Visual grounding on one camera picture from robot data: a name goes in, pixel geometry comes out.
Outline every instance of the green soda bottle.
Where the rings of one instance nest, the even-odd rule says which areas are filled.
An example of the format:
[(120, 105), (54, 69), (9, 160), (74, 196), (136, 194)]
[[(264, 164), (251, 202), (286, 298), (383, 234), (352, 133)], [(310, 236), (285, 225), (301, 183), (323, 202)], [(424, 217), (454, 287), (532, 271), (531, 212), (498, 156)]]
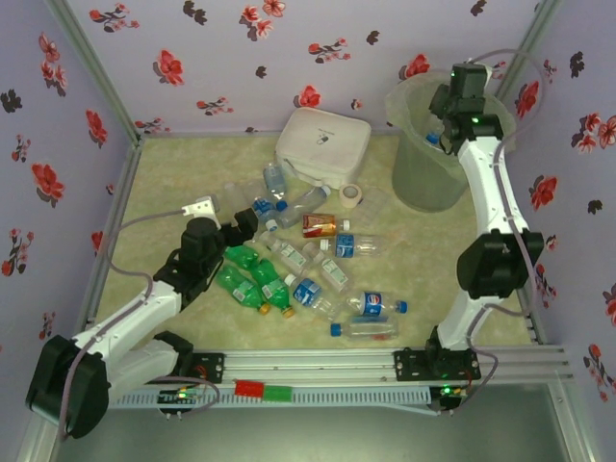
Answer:
[(242, 306), (254, 308), (262, 315), (270, 311), (270, 306), (264, 303), (259, 288), (238, 269), (225, 265), (216, 275), (216, 282)]
[(250, 270), (259, 262), (259, 254), (245, 245), (227, 247), (224, 257), (245, 270)]
[(282, 311), (282, 316), (290, 318), (295, 311), (289, 303), (289, 288), (280, 279), (270, 260), (263, 259), (259, 265), (250, 269), (250, 274), (270, 304)]

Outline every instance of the white plastic box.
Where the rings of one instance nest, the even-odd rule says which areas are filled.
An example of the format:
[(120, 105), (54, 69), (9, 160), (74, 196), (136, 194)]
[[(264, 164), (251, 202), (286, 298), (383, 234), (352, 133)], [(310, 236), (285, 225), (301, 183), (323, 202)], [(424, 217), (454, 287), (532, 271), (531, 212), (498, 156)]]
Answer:
[(276, 159), (285, 173), (338, 190), (357, 180), (371, 130), (364, 120), (299, 108), (278, 139)]

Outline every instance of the green block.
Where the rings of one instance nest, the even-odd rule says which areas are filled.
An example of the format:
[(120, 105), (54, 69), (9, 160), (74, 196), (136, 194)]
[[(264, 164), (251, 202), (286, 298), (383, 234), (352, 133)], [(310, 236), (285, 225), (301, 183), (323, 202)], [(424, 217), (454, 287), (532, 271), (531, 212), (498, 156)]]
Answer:
[(266, 389), (263, 393), (263, 401), (292, 402), (293, 388), (266, 385)]

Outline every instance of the blue bottle cap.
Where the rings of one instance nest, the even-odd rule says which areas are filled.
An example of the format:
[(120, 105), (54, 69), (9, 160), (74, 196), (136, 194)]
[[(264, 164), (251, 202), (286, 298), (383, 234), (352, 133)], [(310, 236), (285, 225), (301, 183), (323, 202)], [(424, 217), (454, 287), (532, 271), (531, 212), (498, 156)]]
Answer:
[(403, 300), (398, 300), (396, 302), (396, 311), (403, 315), (408, 311), (408, 303)]
[(434, 133), (428, 133), (425, 139), (432, 144), (438, 144), (439, 142), (439, 137), (437, 137)]
[(329, 327), (329, 332), (332, 337), (340, 337), (343, 335), (343, 327), (339, 323), (334, 322), (331, 324), (331, 327)]

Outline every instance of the tape roll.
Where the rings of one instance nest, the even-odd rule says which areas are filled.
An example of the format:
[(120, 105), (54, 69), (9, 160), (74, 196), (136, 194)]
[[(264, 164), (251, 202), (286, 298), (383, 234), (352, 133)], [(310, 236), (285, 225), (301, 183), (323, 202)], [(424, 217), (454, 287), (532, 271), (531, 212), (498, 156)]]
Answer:
[(362, 200), (362, 189), (357, 185), (342, 185), (339, 189), (340, 203), (352, 209)]

